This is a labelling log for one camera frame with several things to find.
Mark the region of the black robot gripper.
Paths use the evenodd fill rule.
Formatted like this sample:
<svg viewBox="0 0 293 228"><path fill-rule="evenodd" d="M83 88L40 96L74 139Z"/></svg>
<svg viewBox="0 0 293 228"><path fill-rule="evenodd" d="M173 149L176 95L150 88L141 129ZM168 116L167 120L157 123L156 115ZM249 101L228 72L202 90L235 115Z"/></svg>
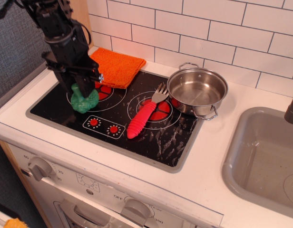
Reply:
<svg viewBox="0 0 293 228"><path fill-rule="evenodd" d="M78 84L84 98L95 89L95 82L102 83L104 77L99 73L99 64L88 55L89 47L79 22L51 23L50 30L42 27L44 40L51 52L43 53L47 66L51 69L62 88L72 92L73 81Z"/></svg>

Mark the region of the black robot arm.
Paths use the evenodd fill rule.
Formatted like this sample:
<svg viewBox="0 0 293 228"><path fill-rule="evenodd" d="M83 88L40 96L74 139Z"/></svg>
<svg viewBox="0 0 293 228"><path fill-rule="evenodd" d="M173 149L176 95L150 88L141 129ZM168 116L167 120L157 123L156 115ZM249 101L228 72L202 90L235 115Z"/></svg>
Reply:
<svg viewBox="0 0 293 228"><path fill-rule="evenodd" d="M95 83L104 78L99 65L88 55L91 34L86 26L71 17L73 9L68 0L8 0L0 9L4 18L16 3L25 9L45 36L50 52L43 52L47 68L54 72L61 86L80 99L97 96Z"/></svg>

